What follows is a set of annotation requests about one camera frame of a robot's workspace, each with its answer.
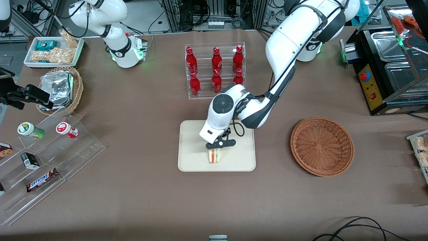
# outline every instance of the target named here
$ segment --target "red emergency stop button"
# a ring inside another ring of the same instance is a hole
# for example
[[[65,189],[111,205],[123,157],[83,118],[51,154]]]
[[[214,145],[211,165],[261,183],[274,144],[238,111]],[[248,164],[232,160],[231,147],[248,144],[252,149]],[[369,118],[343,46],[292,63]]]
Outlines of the red emergency stop button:
[[[360,80],[361,81],[367,82],[367,81],[369,81],[369,79],[370,79],[370,72],[368,70],[366,70],[360,74]]]

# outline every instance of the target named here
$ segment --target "brown tablecloth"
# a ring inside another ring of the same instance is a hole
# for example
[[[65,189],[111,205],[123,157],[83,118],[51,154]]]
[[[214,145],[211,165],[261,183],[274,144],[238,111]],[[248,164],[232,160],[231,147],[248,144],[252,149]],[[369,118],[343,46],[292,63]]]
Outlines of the brown tablecloth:
[[[156,35],[147,61],[131,69],[119,68],[101,39],[86,39],[76,112],[107,149],[14,224],[0,227],[0,240],[201,241],[212,234],[231,241],[312,240],[350,216],[369,216],[410,240],[427,240],[427,184],[405,137],[428,126],[408,115],[369,116],[353,69],[340,64],[339,39],[353,30],[323,45],[312,62],[296,64],[291,84],[255,130],[256,169],[228,173],[177,168],[180,123],[206,119],[210,103],[187,97],[184,45],[245,41],[247,88],[262,94],[271,75],[262,34]],[[19,83],[38,84],[46,72],[24,67]],[[314,115],[338,121],[354,141],[354,162],[340,176],[313,176],[291,154],[295,124]],[[16,138],[19,123],[44,118],[33,104],[9,108],[1,141]],[[382,240],[368,228],[341,236]]]

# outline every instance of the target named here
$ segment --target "wicker basket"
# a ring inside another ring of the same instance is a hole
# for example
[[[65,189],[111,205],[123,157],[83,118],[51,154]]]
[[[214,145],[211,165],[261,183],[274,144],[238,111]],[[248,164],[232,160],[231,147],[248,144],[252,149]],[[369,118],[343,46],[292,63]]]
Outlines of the wicker basket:
[[[343,173],[354,159],[349,133],[339,123],[322,116],[299,122],[291,134],[290,145],[296,161],[320,177]]]
[[[79,105],[80,99],[82,97],[82,93],[83,93],[82,78],[79,75],[79,72],[73,67],[58,67],[49,71],[49,73],[60,71],[60,70],[68,70],[73,75],[73,103],[71,103],[71,105],[67,107],[67,111],[71,113],[77,108],[77,106]],[[56,110],[43,111],[40,109],[39,104],[36,104],[36,108],[39,110],[40,113],[47,114],[47,115],[51,115],[56,111]]]

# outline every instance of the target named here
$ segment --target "acrylic display stand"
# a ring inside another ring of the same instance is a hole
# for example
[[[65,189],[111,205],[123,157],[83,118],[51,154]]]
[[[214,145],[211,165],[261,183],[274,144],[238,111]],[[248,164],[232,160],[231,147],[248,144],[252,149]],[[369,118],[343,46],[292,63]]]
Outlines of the acrylic display stand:
[[[12,143],[13,153],[0,160],[0,183],[5,193],[0,196],[0,224],[10,225],[19,217],[70,179],[105,147],[80,122],[82,117],[62,108],[36,125],[44,129],[42,139],[20,136]],[[78,129],[79,135],[71,139],[56,132],[56,126],[65,121]],[[21,154],[34,154],[40,164],[37,170],[26,169]],[[56,168],[59,175],[37,189],[27,192],[26,185]]]
[[[213,69],[211,65],[211,58],[213,57],[213,48],[220,48],[220,56],[223,59],[222,62],[222,84],[221,88],[224,89],[229,85],[233,84],[233,78],[235,73],[232,72],[233,66],[233,56],[236,52],[236,46],[242,45],[243,50],[242,54],[244,55],[244,63],[242,65],[242,77],[244,78],[243,86],[245,86],[245,42],[232,42],[232,43],[209,43],[209,44],[187,44],[184,48],[184,67],[186,68],[186,81],[187,81],[187,94],[189,99],[204,99],[204,98],[214,98],[216,94],[212,91],[211,78],[213,76]],[[201,96],[195,97],[190,91],[190,72],[186,64],[186,48],[192,47],[193,53],[196,56],[196,61],[198,63],[198,79],[201,83]]]

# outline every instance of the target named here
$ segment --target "coca-cola bottle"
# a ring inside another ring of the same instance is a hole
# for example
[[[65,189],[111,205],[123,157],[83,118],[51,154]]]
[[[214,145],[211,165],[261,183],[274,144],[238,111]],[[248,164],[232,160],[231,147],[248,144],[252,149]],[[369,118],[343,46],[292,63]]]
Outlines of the coca-cola bottle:
[[[242,84],[244,82],[244,78],[242,77],[242,70],[237,69],[236,70],[236,76],[233,78],[233,83],[235,84]]]
[[[196,77],[195,72],[190,72],[190,91],[194,97],[201,96],[201,83]]]
[[[198,74],[198,63],[196,61],[196,56],[193,54],[192,47],[186,48],[186,64],[187,68],[189,69],[189,72],[195,72]]]
[[[214,47],[213,52],[214,55],[211,59],[213,70],[218,69],[219,74],[221,74],[222,58],[220,56],[220,49],[218,47]]]
[[[236,73],[237,69],[242,68],[242,64],[244,63],[244,54],[242,54],[242,46],[236,46],[236,52],[233,56],[233,67],[232,71]]]
[[[211,78],[214,94],[221,92],[221,77],[218,69],[213,69],[213,77]]]

